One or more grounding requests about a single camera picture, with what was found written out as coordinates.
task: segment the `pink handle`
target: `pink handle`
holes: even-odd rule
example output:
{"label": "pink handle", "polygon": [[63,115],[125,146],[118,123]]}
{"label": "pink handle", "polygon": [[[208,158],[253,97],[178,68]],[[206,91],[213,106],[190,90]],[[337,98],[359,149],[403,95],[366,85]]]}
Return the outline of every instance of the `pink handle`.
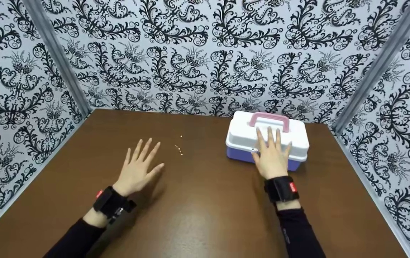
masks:
{"label": "pink handle", "polygon": [[265,113],[265,112],[256,112],[253,114],[249,121],[249,125],[254,127],[254,124],[256,124],[256,119],[258,118],[265,118],[265,119],[273,119],[273,120],[278,120],[283,122],[283,132],[287,133],[290,132],[290,119],[287,118],[286,116],[282,115],[277,115],[277,114],[270,114],[270,113]]}

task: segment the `hand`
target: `hand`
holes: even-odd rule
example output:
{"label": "hand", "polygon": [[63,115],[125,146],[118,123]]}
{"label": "hand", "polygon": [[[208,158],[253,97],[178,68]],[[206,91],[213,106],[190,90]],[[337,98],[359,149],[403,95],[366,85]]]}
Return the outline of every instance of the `hand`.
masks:
{"label": "hand", "polygon": [[134,192],[140,191],[164,167],[164,163],[161,163],[157,165],[155,168],[153,168],[149,173],[147,173],[151,161],[154,159],[157,150],[161,146],[161,143],[158,142],[154,146],[154,149],[152,149],[149,155],[146,157],[151,142],[152,138],[148,140],[148,142],[146,143],[146,145],[140,153],[141,144],[143,143],[143,140],[140,139],[137,148],[133,152],[131,159],[130,148],[128,149],[124,165],[122,167],[122,171],[119,175],[119,179],[113,185],[115,191],[118,192],[120,195],[127,197]]}
{"label": "hand", "polygon": [[259,173],[266,180],[288,175],[288,156],[290,155],[292,142],[290,142],[286,150],[282,151],[282,143],[280,140],[280,129],[277,129],[277,139],[274,142],[272,128],[267,128],[267,145],[264,142],[261,131],[256,128],[258,135],[259,153],[252,152],[254,163],[258,168]]}

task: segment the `wooden table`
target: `wooden table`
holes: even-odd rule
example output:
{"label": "wooden table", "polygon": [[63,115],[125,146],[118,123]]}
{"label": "wooden table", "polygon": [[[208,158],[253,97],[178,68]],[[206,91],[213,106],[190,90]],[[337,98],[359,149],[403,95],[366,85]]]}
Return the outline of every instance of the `wooden table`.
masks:
{"label": "wooden table", "polygon": [[[165,170],[134,197],[136,212],[107,230],[91,256],[287,257],[256,168],[226,157],[229,122],[94,111],[1,217],[0,257],[46,253],[88,211],[97,191],[115,182],[127,148],[149,137],[162,142],[155,162],[165,162]],[[291,175],[326,255],[406,257],[326,125],[306,127],[309,157]]]}

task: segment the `black sleeve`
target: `black sleeve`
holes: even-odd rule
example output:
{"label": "black sleeve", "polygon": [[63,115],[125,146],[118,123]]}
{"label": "black sleeve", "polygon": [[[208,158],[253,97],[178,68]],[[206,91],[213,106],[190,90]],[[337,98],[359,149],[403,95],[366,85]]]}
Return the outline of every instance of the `black sleeve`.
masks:
{"label": "black sleeve", "polygon": [[87,224],[79,219],[44,257],[85,257],[105,229]]}
{"label": "black sleeve", "polygon": [[304,209],[277,211],[290,258],[325,258],[326,255],[313,233]]}

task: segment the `forearm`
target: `forearm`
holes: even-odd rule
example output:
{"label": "forearm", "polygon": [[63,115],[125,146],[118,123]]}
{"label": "forearm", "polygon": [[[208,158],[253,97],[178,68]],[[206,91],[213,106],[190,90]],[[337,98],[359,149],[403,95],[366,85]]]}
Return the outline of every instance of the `forearm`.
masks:
{"label": "forearm", "polygon": [[326,257],[298,200],[277,203],[277,216],[290,258]]}
{"label": "forearm", "polygon": [[292,201],[286,201],[286,202],[277,201],[275,203],[275,206],[277,207],[277,211],[301,208],[299,200],[292,200]]}
{"label": "forearm", "polygon": [[79,219],[44,257],[84,257],[107,225],[106,217],[103,222],[93,208],[84,217],[87,221]]}
{"label": "forearm", "polygon": [[105,228],[108,225],[109,220],[102,212],[97,212],[92,207],[82,218],[90,226]]}

